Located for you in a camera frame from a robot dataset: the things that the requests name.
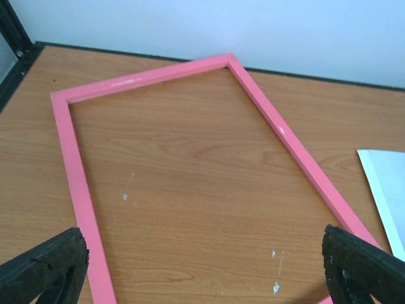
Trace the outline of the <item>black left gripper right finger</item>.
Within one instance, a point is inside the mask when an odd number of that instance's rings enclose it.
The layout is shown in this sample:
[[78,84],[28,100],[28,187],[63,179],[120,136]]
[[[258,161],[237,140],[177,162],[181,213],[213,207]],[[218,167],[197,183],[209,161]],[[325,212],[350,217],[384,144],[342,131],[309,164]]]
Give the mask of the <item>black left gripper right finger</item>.
[[341,229],[327,225],[322,242],[332,303],[404,303],[404,262]]

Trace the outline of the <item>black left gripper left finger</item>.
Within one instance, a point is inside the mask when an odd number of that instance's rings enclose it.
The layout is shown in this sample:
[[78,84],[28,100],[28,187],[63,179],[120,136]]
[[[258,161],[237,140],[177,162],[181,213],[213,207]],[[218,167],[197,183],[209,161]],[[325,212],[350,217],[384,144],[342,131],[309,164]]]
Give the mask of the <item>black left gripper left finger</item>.
[[77,303],[88,266],[80,229],[67,229],[1,265],[1,303]]

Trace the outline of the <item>pink picture frame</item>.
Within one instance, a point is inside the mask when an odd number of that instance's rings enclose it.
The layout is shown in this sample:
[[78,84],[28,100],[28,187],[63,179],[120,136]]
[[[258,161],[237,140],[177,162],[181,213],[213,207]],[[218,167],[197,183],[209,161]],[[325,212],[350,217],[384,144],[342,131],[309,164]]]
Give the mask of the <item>pink picture frame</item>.
[[69,105],[221,68],[228,68],[231,71],[344,229],[373,246],[379,247],[376,239],[302,145],[293,130],[247,70],[233,54],[223,54],[51,93],[54,119],[75,218],[90,251],[88,278],[94,303],[116,303],[117,299],[73,128]]

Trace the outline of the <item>autumn forest photo print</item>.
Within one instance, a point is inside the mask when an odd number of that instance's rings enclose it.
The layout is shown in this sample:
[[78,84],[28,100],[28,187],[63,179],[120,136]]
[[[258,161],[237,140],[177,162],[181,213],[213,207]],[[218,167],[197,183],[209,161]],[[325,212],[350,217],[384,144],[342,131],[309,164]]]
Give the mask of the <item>autumn forest photo print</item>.
[[404,260],[404,153],[357,150],[392,254]]

